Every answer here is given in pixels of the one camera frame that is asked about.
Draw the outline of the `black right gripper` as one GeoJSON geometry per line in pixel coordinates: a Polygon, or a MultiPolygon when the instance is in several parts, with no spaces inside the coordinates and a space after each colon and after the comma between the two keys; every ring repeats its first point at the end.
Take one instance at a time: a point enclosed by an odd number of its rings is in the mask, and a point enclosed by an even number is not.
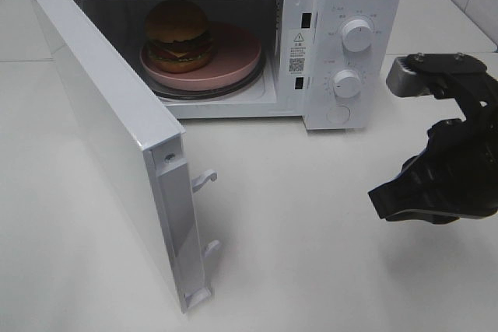
{"type": "Polygon", "coordinates": [[[447,224],[497,213],[497,81],[490,75],[438,75],[429,91],[454,99],[465,119],[428,130],[426,152],[368,192],[380,218],[447,224]]]}

